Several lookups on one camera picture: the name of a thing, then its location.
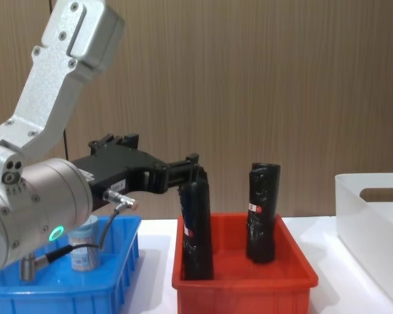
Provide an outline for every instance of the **wood grain wall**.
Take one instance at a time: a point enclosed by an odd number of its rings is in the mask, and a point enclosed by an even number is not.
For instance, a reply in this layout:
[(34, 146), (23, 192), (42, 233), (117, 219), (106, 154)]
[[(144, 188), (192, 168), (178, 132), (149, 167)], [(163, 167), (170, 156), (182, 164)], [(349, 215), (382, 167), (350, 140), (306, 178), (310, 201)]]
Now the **wood grain wall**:
[[(49, 16), (48, 1), (0, 0), (0, 123), (16, 108)], [(64, 156), (61, 142), (45, 158)]]
[[(108, 2), (126, 33), (69, 123), (71, 159), (109, 132), (167, 162), (198, 152), (213, 211), (245, 211), (251, 163), (279, 163), (278, 212), (297, 216), (334, 214), (338, 173), (393, 171), (393, 0)], [(180, 213), (175, 190), (137, 197), (145, 218)]]

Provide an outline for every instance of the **table surface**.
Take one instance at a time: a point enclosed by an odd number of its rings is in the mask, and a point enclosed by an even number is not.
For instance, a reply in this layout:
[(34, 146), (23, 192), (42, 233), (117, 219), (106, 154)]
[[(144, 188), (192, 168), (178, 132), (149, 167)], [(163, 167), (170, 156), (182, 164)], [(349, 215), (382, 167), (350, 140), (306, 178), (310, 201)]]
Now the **table surface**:
[[(390, 313), (393, 301), (361, 268), (337, 237), (335, 217), (284, 218), (319, 276), (310, 292), (310, 313)], [(176, 314), (172, 270), (176, 220), (143, 220), (140, 259), (122, 314)]]

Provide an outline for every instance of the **black cylindrical object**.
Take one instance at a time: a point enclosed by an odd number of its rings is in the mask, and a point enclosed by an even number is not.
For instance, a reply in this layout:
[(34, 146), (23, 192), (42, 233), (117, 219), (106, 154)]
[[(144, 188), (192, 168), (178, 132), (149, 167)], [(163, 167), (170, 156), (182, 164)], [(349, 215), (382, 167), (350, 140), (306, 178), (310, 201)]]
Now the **black cylindrical object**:
[(280, 171), (280, 165), (255, 163), (249, 175), (246, 256), (255, 263), (275, 259), (274, 222)]
[(210, 191), (202, 169), (196, 182), (179, 187), (183, 215), (185, 280), (214, 278), (211, 242)]

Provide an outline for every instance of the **bin handle hole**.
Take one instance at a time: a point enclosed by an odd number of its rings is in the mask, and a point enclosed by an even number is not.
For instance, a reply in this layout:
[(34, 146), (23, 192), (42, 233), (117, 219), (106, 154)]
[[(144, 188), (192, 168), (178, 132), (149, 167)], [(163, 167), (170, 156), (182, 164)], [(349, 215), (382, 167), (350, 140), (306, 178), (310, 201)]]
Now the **bin handle hole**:
[(393, 201), (393, 188), (365, 188), (360, 197), (369, 203)]

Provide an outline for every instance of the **red plastic bin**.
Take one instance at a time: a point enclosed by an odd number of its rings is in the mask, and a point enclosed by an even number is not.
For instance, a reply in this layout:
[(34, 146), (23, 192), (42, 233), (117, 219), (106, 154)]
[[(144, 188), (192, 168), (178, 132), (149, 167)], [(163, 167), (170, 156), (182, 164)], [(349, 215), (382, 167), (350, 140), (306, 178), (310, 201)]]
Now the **red plastic bin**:
[(212, 214), (214, 279), (183, 280), (183, 219), (178, 236), (172, 285), (178, 291), (178, 314), (307, 314), (310, 288), (318, 276), (276, 216), (276, 259), (254, 264), (246, 258), (247, 214)]

